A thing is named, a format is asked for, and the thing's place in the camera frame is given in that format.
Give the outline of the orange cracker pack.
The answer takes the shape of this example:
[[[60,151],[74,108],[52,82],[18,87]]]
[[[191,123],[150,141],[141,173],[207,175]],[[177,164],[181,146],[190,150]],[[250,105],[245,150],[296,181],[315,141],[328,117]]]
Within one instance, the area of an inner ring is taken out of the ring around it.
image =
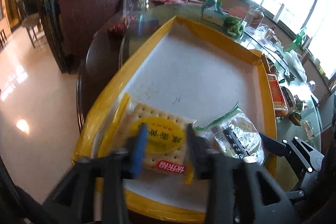
[[[285,97],[280,84],[274,74],[267,74],[270,91],[272,94],[273,108],[276,117],[284,117],[288,114]]]

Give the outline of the round cracker clear pack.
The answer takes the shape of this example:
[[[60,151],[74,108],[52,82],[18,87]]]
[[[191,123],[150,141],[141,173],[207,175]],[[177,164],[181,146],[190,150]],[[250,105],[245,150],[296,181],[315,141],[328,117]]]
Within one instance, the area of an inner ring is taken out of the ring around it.
[[[258,164],[264,163],[261,136],[238,105],[206,127],[196,127],[195,130],[210,147],[228,157],[244,159],[251,156]]]

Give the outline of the yellow-label square cracker pack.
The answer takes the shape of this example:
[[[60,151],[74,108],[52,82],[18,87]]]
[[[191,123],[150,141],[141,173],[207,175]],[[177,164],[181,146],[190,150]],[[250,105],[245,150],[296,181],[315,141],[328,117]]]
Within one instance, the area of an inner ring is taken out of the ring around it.
[[[191,184],[194,168],[187,155],[186,129],[195,122],[138,102],[129,93],[124,93],[118,100],[97,156],[103,157],[125,147],[127,139],[138,135],[145,124],[147,145],[142,157],[143,166],[160,173],[184,175],[184,183]]]

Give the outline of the white plastic bag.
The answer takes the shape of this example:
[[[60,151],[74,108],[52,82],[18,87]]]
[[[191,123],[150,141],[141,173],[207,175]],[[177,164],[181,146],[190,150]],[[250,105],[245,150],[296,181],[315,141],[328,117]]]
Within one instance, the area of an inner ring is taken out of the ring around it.
[[[290,52],[285,52],[284,60],[287,63],[289,69],[296,71],[296,73],[303,80],[303,82],[306,83],[306,71],[301,63],[301,60],[298,57],[297,52],[294,50],[291,50]]]

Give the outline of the yellow-rimmed white tray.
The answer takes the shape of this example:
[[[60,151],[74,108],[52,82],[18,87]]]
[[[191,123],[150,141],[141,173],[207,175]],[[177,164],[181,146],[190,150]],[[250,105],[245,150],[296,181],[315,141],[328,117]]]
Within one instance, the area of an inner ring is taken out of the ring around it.
[[[103,156],[112,144],[111,122],[119,100],[130,98],[206,126],[236,103],[256,128],[276,138],[276,117],[259,50],[248,50],[224,34],[175,16],[157,30],[100,93],[91,107],[71,161]],[[187,176],[145,170],[125,184],[127,208],[177,223],[205,220],[207,185],[183,183]]]

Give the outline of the clear glass liquor bottle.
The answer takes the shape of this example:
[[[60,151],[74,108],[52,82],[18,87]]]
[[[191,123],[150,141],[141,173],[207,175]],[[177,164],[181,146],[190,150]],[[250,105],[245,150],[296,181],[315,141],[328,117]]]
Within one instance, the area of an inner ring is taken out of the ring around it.
[[[256,7],[254,5],[250,5],[243,20],[244,27],[252,27],[257,29],[261,21],[264,19],[263,11],[264,10],[261,6]]]

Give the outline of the green cloth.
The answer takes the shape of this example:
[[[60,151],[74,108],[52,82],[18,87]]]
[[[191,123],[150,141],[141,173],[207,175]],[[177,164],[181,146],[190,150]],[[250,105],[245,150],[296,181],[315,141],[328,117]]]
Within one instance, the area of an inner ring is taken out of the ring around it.
[[[243,20],[237,16],[227,15],[223,28],[229,37],[235,38],[241,36],[244,31]]]

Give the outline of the white tissue box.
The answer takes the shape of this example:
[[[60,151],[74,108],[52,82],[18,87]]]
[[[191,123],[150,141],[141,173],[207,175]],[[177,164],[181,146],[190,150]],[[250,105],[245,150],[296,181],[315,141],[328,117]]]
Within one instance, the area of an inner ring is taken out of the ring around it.
[[[228,13],[222,9],[219,0],[206,0],[201,7],[201,18],[207,22],[223,26]]]

